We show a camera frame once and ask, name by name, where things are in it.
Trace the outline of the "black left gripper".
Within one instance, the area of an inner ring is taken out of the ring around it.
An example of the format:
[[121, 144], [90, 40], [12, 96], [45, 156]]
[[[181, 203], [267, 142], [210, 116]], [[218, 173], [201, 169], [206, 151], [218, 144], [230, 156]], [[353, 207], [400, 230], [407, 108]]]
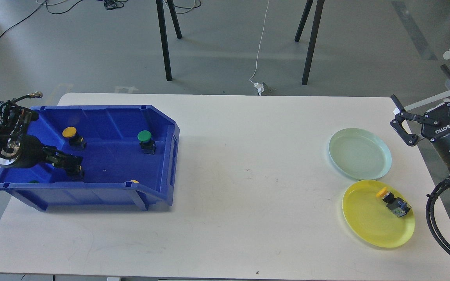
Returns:
[[10, 159], [0, 158], [3, 168], [31, 168], [40, 162], [46, 162], [55, 168], [63, 169], [66, 174], [82, 174], [82, 157], [59, 151], [56, 146], [45, 146], [33, 135], [18, 139], [17, 153]]

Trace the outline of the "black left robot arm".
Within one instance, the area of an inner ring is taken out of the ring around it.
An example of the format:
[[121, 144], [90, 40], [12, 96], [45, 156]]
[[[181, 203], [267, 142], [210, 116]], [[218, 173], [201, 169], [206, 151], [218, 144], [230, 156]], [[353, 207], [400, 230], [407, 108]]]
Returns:
[[65, 170], [73, 178], [82, 178], [82, 157], [64, 153], [56, 146], [43, 144], [27, 130], [32, 122], [39, 119], [39, 113], [18, 105], [26, 98], [42, 98], [40, 91], [0, 101], [0, 167], [31, 168], [39, 163], [51, 164]]

